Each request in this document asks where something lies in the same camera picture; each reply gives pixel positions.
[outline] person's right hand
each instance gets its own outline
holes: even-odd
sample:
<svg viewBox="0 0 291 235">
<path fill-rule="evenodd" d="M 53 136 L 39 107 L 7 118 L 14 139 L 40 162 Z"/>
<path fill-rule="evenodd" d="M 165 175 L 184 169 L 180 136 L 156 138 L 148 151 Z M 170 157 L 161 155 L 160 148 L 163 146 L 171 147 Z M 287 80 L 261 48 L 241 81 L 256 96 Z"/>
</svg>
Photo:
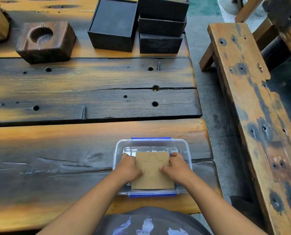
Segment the person's right hand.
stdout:
<svg viewBox="0 0 291 235">
<path fill-rule="evenodd" d="M 161 172 L 167 174 L 174 182 L 184 185 L 196 174 L 190 169 L 180 153 L 171 153 L 171 166 L 162 166 Z"/>
</svg>

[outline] bolt hole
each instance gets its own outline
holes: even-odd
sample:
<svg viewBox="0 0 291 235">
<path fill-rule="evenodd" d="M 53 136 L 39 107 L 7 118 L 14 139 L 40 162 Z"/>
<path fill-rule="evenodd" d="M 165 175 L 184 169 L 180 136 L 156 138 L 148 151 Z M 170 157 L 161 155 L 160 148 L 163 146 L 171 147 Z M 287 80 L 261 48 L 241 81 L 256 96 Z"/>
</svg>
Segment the bolt hole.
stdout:
<svg viewBox="0 0 291 235">
<path fill-rule="evenodd" d="M 276 199 L 272 199 L 273 203 L 276 205 L 276 206 L 279 206 L 279 203 L 277 202 Z"/>
<path fill-rule="evenodd" d="M 49 41 L 53 36 L 53 31 L 47 27 L 40 27 L 34 29 L 31 34 L 30 38 L 34 43 L 44 43 Z"/>
<path fill-rule="evenodd" d="M 160 88 L 160 87 L 159 87 L 158 85 L 154 85 L 152 89 L 153 89 L 154 91 L 158 91 L 159 88 Z"/>
<path fill-rule="evenodd" d="M 40 109 L 40 107 L 39 107 L 39 106 L 34 106 L 34 107 L 32 107 L 32 109 L 33 109 L 34 111 L 38 111 L 38 110 Z"/>
</svg>

